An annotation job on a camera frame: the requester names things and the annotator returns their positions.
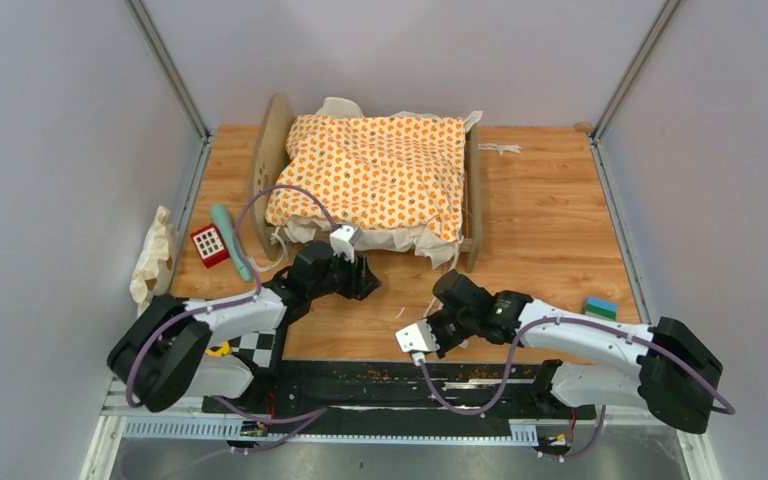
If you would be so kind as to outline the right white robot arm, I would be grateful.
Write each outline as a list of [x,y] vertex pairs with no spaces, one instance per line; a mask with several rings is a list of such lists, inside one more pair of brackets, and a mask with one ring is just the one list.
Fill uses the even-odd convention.
[[547,361],[531,390],[544,417],[589,405],[643,409],[687,433],[707,431],[712,414],[733,415],[717,389],[723,365],[682,321],[628,324],[563,310],[530,295],[492,294],[449,271],[433,287],[441,307],[395,334],[402,352],[424,369],[473,336],[496,345],[570,353],[583,363]]

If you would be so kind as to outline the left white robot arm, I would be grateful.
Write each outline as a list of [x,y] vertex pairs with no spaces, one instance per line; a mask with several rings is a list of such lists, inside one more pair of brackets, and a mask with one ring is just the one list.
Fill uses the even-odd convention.
[[290,266],[251,292],[216,300],[154,298],[106,360],[129,404],[161,412],[183,397],[222,396],[243,413],[258,411],[267,389],[255,379],[253,362],[210,356],[208,349],[289,326],[323,296],[368,297],[381,282],[355,251],[360,237],[359,226],[338,226],[328,240],[305,243]]

